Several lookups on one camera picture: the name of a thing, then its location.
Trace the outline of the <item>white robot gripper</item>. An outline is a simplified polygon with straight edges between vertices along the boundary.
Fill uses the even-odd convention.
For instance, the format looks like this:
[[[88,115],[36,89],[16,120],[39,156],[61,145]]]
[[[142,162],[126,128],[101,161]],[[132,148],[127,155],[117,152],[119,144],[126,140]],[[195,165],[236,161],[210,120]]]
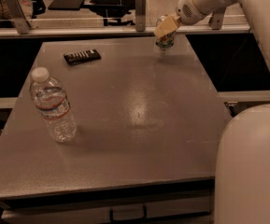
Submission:
[[[154,30],[155,36],[160,39],[174,33],[180,26],[194,25],[218,8],[228,7],[234,0],[178,0],[176,13],[162,16]]]

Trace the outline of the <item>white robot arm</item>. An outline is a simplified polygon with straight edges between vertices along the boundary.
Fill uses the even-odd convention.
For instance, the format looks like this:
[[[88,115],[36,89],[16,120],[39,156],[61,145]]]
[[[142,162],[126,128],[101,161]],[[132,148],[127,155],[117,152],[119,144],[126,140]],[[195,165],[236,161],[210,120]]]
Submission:
[[[238,3],[270,72],[270,0],[178,0],[176,13],[155,29],[161,38],[180,24]],[[236,115],[220,139],[216,161],[214,224],[270,224],[270,105]]]

